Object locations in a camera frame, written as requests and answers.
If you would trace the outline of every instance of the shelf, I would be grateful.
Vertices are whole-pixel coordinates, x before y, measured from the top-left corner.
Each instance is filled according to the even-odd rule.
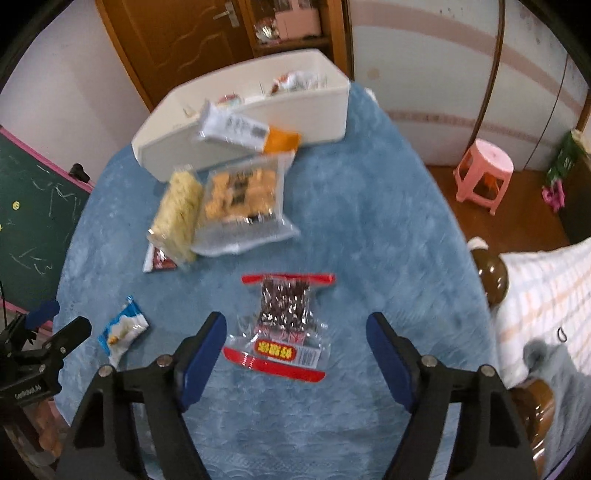
[[[299,38],[279,43],[263,43],[253,48],[256,56],[269,55],[280,51],[299,50],[300,48],[320,48],[330,45],[329,37]]]

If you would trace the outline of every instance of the red label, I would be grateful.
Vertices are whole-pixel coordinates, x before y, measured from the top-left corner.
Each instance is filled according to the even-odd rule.
[[[256,341],[255,352],[259,355],[277,358],[278,360],[283,360],[285,362],[293,362],[297,355],[295,347],[265,339]]]

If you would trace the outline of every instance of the plastic snack bag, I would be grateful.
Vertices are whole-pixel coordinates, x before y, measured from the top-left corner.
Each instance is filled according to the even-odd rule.
[[[174,270],[177,264],[174,263],[166,254],[152,244],[148,244],[148,251],[144,259],[144,273],[150,273],[158,270]]]
[[[242,105],[243,103],[244,100],[242,100],[242,97],[240,95],[231,93],[230,95],[224,95],[223,97],[221,97],[216,102],[216,106],[221,108],[231,108],[238,105]]]
[[[330,356],[327,326],[314,316],[314,291],[335,283],[333,274],[245,275],[242,283],[261,288],[260,312],[239,319],[228,335],[226,359],[271,375],[319,382]]]
[[[273,82],[271,95],[284,92],[316,90],[320,87],[320,77],[313,72],[288,72]]]
[[[192,250],[239,254],[300,231],[283,215],[283,181],[294,153],[255,157],[209,174]]]
[[[148,329],[148,322],[134,302],[127,297],[127,305],[111,320],[99,336],[100,346],[109,355],[109,363],[117,368],[133,341]]]
[[[195,141],[225,142],[257,153],[297,150],[301,141],[299,133],[285,132],[211,102],[201,110],[197,130]]]
[[[195,260],[191,243],[203,197],[203,186],[188,170],[176,171],[160,202],[148,240],[177,265]]]

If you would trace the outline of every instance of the red snack wrapper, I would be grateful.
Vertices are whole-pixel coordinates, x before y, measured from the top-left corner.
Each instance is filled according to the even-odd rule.
[[[173,270],[175,268],[177,268],[177,264],[170,260],[162,250],[152,244],[148,246],[144,259],[144,273],[156,270]]]
[[[335,283],[333,274],[245,275],[261,292],[261,309],[238,320],[223,353],[233,363],[281,377],[319,382],[330,355],[327,326],[312,312],[314,292]]]

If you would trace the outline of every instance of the yellow noodle snack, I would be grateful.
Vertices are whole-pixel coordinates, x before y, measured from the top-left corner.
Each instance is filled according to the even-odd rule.
[[[148,231],[148,240],[177,264],[195,260],[191,243],[202,197],[203,186],[191,172],[173,173]]]

